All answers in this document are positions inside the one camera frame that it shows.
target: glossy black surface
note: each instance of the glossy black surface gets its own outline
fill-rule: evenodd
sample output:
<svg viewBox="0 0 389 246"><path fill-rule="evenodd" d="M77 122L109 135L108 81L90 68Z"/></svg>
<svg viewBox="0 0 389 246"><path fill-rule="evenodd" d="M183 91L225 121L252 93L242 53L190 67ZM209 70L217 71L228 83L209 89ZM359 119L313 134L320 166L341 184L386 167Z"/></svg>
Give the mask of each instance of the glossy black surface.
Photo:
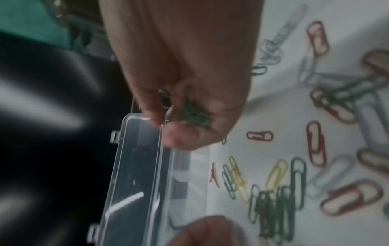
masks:
<svg viewBox="0 0 389 246"><path fill-rule="evenodd" d="M0 245L85 245L132 97L117 63L0 35Z"/></svg>

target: clear plastic container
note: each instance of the clear plastic container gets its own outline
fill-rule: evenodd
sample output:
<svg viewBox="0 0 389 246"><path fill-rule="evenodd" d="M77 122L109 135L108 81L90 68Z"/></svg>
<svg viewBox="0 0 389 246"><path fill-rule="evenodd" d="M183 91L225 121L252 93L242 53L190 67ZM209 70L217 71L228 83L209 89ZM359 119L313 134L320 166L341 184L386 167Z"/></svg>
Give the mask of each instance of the clear plastic container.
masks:
<svg viewBox="0 0 389 246"><path fill-rule="evenodd" d="M167 112L169 121L172 109ZM185 225L205 216L209 147L164 148L162 129L133 113L113 132L118 144L101 223L87 240L99 246L165 245Z"/></svg>

